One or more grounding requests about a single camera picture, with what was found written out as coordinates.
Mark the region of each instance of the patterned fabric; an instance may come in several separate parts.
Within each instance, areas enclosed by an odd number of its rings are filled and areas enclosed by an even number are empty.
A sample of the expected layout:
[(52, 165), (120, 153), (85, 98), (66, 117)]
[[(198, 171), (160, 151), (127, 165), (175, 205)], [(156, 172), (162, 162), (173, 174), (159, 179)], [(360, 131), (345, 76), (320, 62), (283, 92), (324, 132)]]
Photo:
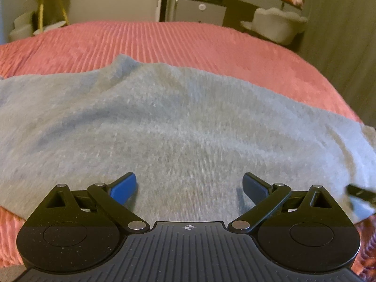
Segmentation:
[[(360, 121), (333, 86), (293, 52), (232, 29), (188, 22), (88, 22), (0, 46), (0, 75), (85, 72), (120, 54), (229, 75), (293, 100)], [(16, 235), (24, 220), (0, 208), (0, 267), (21, 264)], [(372, 281), (376, 218), (357, 224), (362, 250), (353, 270)]]

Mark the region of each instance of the bed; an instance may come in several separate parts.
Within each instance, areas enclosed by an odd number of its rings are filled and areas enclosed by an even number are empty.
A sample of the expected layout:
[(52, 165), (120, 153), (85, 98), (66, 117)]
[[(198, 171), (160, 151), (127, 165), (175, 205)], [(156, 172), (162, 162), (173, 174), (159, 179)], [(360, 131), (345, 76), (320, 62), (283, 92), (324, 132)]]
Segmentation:
[[(80, 73), (118, 54), (143, 63), (193, 67), (251, 82), (297, 102), (361, 122), (339, 93), (295, 53), (229, 28), (199, 23), (88, 22), (0, 46), (0, 75)], [(0, 208), (0, 267), (22, 264), (16, 235), (24, 220)], [(376, 218), (357, 224), (362, 250), (353, 270), (375, 276)]]

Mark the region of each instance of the triangular cutout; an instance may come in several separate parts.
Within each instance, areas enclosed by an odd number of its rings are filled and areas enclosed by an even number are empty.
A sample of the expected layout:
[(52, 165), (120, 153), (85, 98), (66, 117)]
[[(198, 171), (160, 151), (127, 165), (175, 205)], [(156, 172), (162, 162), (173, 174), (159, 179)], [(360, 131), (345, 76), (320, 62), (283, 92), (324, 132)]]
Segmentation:
[(326, 209), (330, 209), (332, 207), (330, 203), (326, 200), (324, 194), (322, 194), (321, 192), (315, 193), (315, 196), (312, 199), (311, 206)]
[(57, 208), (57, 207), (65, 207), (64, 199), (59, 193), (56, 193), (55, 196), (51, 198), (47, 206), (47, 208)]

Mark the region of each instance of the silver screw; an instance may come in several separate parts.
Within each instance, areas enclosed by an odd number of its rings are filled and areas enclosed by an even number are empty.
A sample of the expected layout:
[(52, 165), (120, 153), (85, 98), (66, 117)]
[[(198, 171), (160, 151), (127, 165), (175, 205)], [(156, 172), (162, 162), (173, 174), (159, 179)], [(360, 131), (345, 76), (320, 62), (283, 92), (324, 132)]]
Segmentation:
[(250, 227), (249, 223), (244, 220), (236, 220), (232, 222), (232, 227), (234, 227), (237, 230), (245, 230)]
[(142, 230), (145, 227), (146, 227), (146, 224), (143, 221), (140, 221), (140, 220), (131, 221), (128, 224), (128, 228), (132, 229), (132, 230)]

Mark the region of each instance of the yellow table leg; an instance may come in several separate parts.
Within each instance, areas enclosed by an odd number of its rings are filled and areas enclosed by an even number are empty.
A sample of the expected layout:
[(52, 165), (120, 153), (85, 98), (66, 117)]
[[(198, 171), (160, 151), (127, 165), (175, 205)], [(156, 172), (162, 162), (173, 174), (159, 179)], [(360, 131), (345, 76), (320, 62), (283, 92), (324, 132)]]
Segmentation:
[(61, 12), (63, 13), (63, 17), (64, 17), (64, 20), (65, 20), (65, 23), (67, 25), (69, 25), (67, 12), (65, 11), (65, 8), (64, 8), (64, 5), (63, 5), (63, 0), (59, 0), (59, 4), (60, 4)]
[(38, 18), (38, 29), (40, 33), (43, 33), (43, 5), (44, 0), (39, 0), (39, 18)]

